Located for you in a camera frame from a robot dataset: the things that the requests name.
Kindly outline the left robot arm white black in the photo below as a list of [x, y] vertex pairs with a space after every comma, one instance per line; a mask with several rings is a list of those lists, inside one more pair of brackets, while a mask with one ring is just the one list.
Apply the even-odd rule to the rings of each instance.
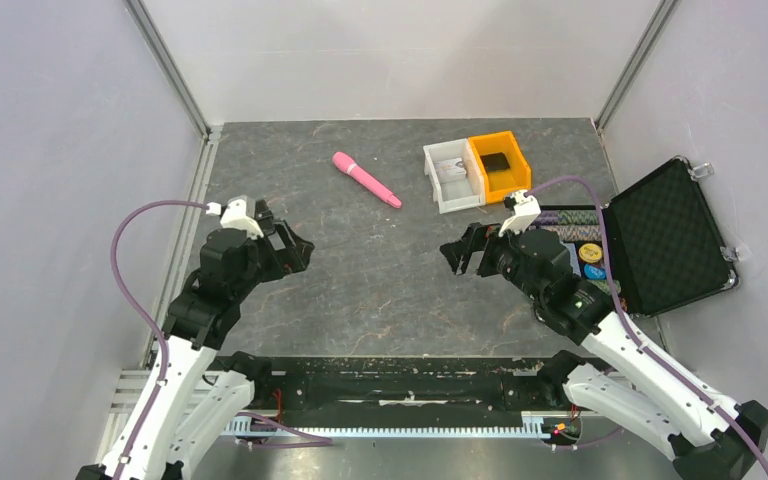
[[80, 479], [190, 479], [211, 445], [245, 407], [274, 394], [269, 361], [235, 353], [206, 398], [191, 397], [241, 318], [241, 305], [260, 284], [307, 269], [314, 246], [263, 199], [239, 196], [202, 210], [218, 217], [199, 253], [199, 266], [170, 303], [163, 324], [149, 323], [159, 352], [124, 430]]

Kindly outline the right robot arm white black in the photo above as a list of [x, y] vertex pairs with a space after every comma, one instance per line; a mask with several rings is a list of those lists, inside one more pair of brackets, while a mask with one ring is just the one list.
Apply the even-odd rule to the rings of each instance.
[[603, 415], [660, 451], [683, 479], [742, 479], [754, 465], [768, 466], [768, 409], [757, 401], [738, 403], [652, 342], [610, 295], [573, 271], [556, 233], [515, 234], [473, 223], [440, 252], [456, 274], [480, 254], [477, 275], [504, 278], [530, 299], [546, 326], [626, 379], [620, 384], [562, 350], [538, 373], [545, 405], [570, 402]]

